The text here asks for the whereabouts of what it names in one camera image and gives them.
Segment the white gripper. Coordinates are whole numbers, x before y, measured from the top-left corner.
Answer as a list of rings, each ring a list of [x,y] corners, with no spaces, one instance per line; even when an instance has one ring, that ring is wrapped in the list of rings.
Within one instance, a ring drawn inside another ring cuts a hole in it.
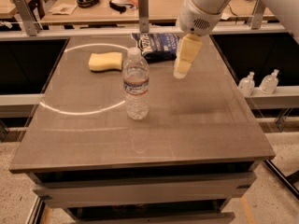
[[[174,77],[185,78],[202,47],[200,36],[208,35],[221,19],[221,11],[208,0],[184,0],[177,25],[187,35],[178,42]]]

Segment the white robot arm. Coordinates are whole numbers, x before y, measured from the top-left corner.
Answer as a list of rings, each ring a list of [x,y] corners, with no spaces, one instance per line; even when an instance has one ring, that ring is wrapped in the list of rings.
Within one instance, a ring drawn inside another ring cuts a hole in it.
[[[282,24],[286,34],[214,35],[226,61],[239,77],[255,71],[261,78],[276,68],[284,84],[296,84],[299,79],[299,0],[257,0],[251,17],[251,27],[268,9],[276,22]],[[231,0],[184,0],[178,24],[188,34],[208,35],[221,20]]]

